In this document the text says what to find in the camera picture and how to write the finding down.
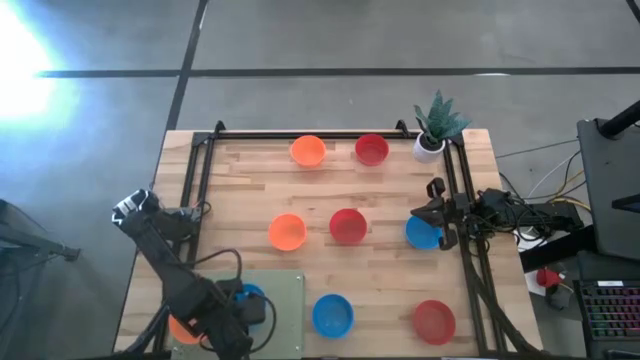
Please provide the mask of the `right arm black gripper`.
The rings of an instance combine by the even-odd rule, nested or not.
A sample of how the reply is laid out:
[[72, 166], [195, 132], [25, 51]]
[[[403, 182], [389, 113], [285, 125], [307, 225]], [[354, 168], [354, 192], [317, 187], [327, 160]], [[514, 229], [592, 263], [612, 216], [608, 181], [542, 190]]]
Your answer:
[[448, 251], [458, 245], [458, 236], [451, 225], [455, 224], [455, 211], [453, 202], [443, 197], [446, 190], [445, 182], [442, 178], [436, 177], [427, 185], [427, 194], [430, 201], [421, 207], [411, 210], [414, 217], [424, 221], [434, 228], [441, 230], [438, 240], [439, 249]]

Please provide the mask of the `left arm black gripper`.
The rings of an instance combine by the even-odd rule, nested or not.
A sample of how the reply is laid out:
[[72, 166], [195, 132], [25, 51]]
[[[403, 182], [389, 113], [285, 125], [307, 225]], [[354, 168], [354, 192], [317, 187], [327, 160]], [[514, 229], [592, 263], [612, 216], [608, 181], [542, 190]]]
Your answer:
[[218, 358], [248, 358], [254, 339], [249, 327], [266, 320], [266, 299], [263, 295], [244, 295], [241, 280], [220, 280], [214, 289], [221, 294], [204, 318], [204, 332], [199, 346]]

